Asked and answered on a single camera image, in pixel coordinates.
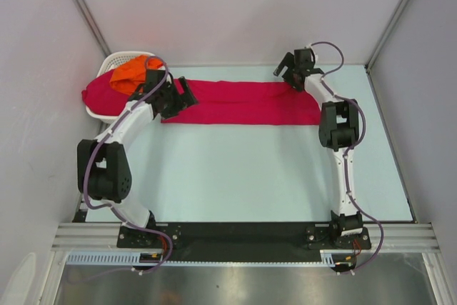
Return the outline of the pink t shirt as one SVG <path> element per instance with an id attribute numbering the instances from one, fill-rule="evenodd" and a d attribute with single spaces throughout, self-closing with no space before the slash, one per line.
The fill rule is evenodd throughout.
<path id="1" fill-rule="evenodd" d="M 130 94 L 125 94 L 111 87 L 111 77 L 114 70 L 96 77 L 84 90 L 81 98 L 85 106 L 95 115 L 118 116 L 129 100 Z"/>
<path id="2" fill-rule="evenodd" d="M 285 82 L 201 81 L 188 84 L 198 103 L 163 124 L 316 126 L 321 110 L 314 98 Z"/>

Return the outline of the orange t shirt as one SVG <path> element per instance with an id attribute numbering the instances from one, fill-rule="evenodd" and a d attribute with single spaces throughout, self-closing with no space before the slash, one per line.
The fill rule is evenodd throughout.
<path id="1" fill-rule="evenodd" d="M 132 95 L 146 80 L 146 70 L 159 70 L 163 62 L 154 56 L 140 55 L 114 69 L 109 81 L 110 87 L 125 95 Z"/>

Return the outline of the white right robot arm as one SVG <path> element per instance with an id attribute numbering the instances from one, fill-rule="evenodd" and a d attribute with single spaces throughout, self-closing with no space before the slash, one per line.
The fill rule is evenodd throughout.
<path id="1" fill-rule="evenodd" d="M 336 207 L 331 210 L 326 233 L 310 233 L 308 242 L 350 249 L 355 238 L 363 233 L 363 214 L 356 206 L 353 177 L 353 150 L 363 138 L 358 104 L 339 96 L 315 63 L 313 49 L 296 49 L 285 54 L 273 75 L 280 76 L 294 90 L 310 94 L 321 110 L 318 138 L 330 158 Z"/>

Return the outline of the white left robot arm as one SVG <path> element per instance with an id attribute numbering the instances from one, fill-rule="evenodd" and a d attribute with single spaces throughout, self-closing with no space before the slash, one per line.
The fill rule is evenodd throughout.
<path id="1" fill-rule="evenodd" d="M 149 225 L 151 212 L 134 194 L 127 152 L 156 117 L 170 119 L 198 103 L 188 81 L 159 71 L 137 87 L 121 114 L 94 139 L 77 146 L 78 188 L 87 207 L 109 209 L 121 223 L 135 228 L 133 239 L 153 246 L 158 231 Z"/>

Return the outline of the white perforated laundry basket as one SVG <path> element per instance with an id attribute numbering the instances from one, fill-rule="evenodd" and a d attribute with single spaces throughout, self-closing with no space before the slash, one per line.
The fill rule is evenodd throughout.
<path id="1" fill-rule="evenodd" d="M 112 53 L 111 55 L 109 55 L 108 57 L 106 57 L 104 59 L 102 65 L 99 69 L 99 72 L 95 76 L 95 78 L 106 73 L 107 71 L 110 71 L 112 69 L 114 70 L 115 68 L 119 67 L 120 65 L 122 65 L 122 64 L 126 63 L 127 61 L 129 61 L 137 56 L 140 56 L 140 55 L 151 56 L 152 54 L 149 52 L 146 52 L 146 51 L 118 51 L 118 52 Z M 97 119 L 104 124 L 113 123 L 117 117 L 117 116 L 95 115 L 87 107 L 86 107 L 86 112 L 90 117 Z"/>

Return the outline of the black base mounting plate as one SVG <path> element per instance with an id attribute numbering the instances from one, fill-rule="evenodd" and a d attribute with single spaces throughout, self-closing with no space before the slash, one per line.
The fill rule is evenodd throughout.
<path id="1" fill-rule="evenodd" d="M 368 229 L 353 240 L 350 249 L 337 249 L 322 242 L 310 244 L 308 234 L 325 234 L 327 223 L 315 222 L 169 222 L 154 225 L 153 233 L 123 226 L 117 247 L 120 249 L 165 248 L 171 257 L 216 257 L 263 261 L 290 261 L 314 251 L 360 252 L 371 249 Z"/>

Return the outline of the aluminium right corner post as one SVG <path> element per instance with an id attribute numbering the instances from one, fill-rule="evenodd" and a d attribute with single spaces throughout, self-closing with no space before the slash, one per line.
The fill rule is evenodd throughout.
<path id="1" fill-rule="evenodd" d="M 373 48 L 367 62 L 365 63 L 365 68 L 369 73 L 372 68 L 375 66 L 381 52 L 383 51 L 384 46 L 394 33 L 398 23 L 400 22 L 402 16 L 404 15 L 408 5 L 411 3 L 412 0 L 398 0 L 398 3 L 393 10 L 392 15 L 390 16 L 386 27 L 382 31 L 381 36 L 379 37 L 376 45 Z"/>

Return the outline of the aluminium corner post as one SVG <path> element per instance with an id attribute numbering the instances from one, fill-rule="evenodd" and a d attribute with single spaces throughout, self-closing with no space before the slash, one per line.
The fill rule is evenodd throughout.
<path id="1" fill-rule="evenodd" d="M 86 0 L 72 1 L 101 53 L 107 57 L 111 54 L 111 50 Z"/>
<path id="2" fill-rule="evenodd" d="M 365 68 L 369 73 L 372 68 L 375 66 L 381 52 L 383 51 L 384 46 L 394 33 L 398 23 L 400 22 L 402 16 L 404 15 L 408 5 L 411 3 L 412 0 L 398 0 L 398 3 L 393 10 L 392 15 L 390 16 L 386 27 L 382 31 L 381 36 L 379 37 L 376 45 L 373 48 L 367 62 L 365 63 Z"/>

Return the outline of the aluminium front frame rail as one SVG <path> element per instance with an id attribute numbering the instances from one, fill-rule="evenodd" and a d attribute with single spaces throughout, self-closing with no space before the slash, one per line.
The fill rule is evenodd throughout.
<path id="1" fill-rule="evenodd" d="M 54 251 L 95 251 L 116 248 L 120 223 L 65 223 L 60 224 L 51 249 Z M 384 224 L 382 252 L 439 251 L 433 227 L 430 224 Z"/>

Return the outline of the aluminium left corner post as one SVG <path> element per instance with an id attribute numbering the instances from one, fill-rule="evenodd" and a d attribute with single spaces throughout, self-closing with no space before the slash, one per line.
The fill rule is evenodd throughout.
<path id="1" fill-rule="evenodd" d="M 72 1 L 101 53 L 107 57 L 111 54 L 111 50 L 86 0 Z"/>

